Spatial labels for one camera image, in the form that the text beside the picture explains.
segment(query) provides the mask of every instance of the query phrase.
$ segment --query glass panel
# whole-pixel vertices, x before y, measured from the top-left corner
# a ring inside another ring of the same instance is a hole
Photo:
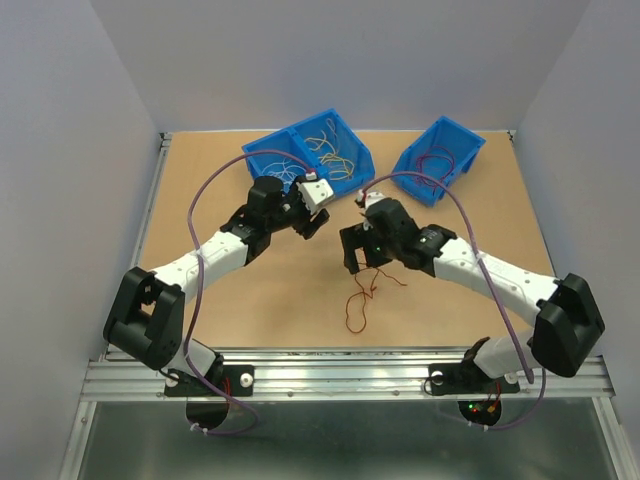
[[[503,420],[529,400],[503,402]],[[548,399],[528,423],[482,432],[443,415],[455,402],[257,405],[263,424],[236,438],[190,432],[184,404],[98,406],[87,480],[614,479],[591,399]]]

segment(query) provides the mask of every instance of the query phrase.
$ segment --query blue storage bin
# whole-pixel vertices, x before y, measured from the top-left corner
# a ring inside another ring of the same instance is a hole
[[[449,187],[467,173],[485,143],[471,130],[450,118],[440,117],[400,156],[393,171],[421,171]],[[417,177],[392,177],[393,181],[422,203],[433,207],[445,191]]]
[[[293,137],[289,132],[280,130],[272,133],[258,141],[249,143],[243,147],[246,153],[256,150],[281,150],[295,155],[301,160],[305,160],[304,145]],[[298,175],[304,175],[305,169],[302,165],[290,160],[282,155],[256,155],[247,158],[247,167],[253,178],[263,175],[278,177],[284,183],[284,190],[289,191],[291,183]]]
[[[263,149],[282,150],[304,160],[321,178],[329,181],[337,197],[357,190],[375,176],[369,149],[334,109],[243,147],[246,153]],[[295,176],[304,171],[295,162],[276,157],[259,155],[247,158],[249,173],[253,178],[259,175],[277,176],[288,190]]]

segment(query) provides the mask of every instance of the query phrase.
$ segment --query white screw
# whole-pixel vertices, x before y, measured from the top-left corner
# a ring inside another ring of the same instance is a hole
[[[250,373],[243,373],[242,375],[240,375],[240,385],[242,385],[244,388],[249,388],[251,385],[253,385],[253,377]]]
[[[444,383],[444,375],[441,371],[436,370],[435,372],[429,372],[429,377],[431,378],[431,383],[434,385],[442,385]]]
[[[504,376],[504,379],[507,381],[507,383],[510,383],[511,385],[515,385],[516,383],[518,383],[518,374],[517,373],[507,373]]]
[[[164,380],[164,384],[168,387],[168,388],[173,388],[176,385],[178,385],[178,381],[173,379],[173,378],[165,378]]]

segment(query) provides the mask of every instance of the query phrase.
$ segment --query metal extrusion frame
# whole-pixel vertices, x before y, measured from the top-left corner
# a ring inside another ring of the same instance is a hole
[[[158,164],[147,200],[145,218],[131,259],[139,262],[147,237],[156,195],[171,145],[172,135],[162,134]],[[429,369],[438,363],[459,361],[465,348],[305,348],[305,349],[221,349],[226,364],[255,366],[254,395],[245,401],[431,401],[423,390]],[[520,376],[522,390],[510,398],[535,398],[536,382],[528,385]],[[77,480],[89,443],[98,402],[185,402],[184,398],[164,396],[165,379],[119,349],[109,346],[98,362],[91,362],[80,395],[69,444],[63,460],[60,480]],[[587,359],[571,379],[549,375],[546,397],[592,398],[606,444],[620,479],[636,479],[637,466],[629,443],[611,403],[614,390],[601,357]],[[465,400],[472,396],[447,396]],[[199,398],[198,401],[222,401]]]

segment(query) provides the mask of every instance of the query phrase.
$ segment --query metal base plate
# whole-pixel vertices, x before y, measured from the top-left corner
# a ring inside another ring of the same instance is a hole
[[[175,387],[165,385],[164,395],[166,397],[213,397],[215,393],[190,375],[177,370],[169,370],[172,375],[178,375],[180,381]],[[253,365],[225,365],[220,379],[219,386],[223,385],[228,379],[230,385],[230,394],[234,397],[251,397],[253,395],[253,385],[243,387],[240,385],[240,376],[248,373],[252,377],[255,374]]]
[[[429,392],[435,397],[442,395],[472,395],[472,394],[486,394],[493,392],[496,393],[496,382],[500,384],[500,391],[505,393],[518,393],[520,392],[519,383],[509,383],[504,377],[500,377],[492,382],[483,383],[478,385],[468,385],[460,382],[448,383],[447,378],[455,378],[460,370],[460,363],[439,363],[434,365],[434,370],[442,372],[443,383],[436,385],[433,381],[425,382],[425,391],[427,387],[430,388]]]

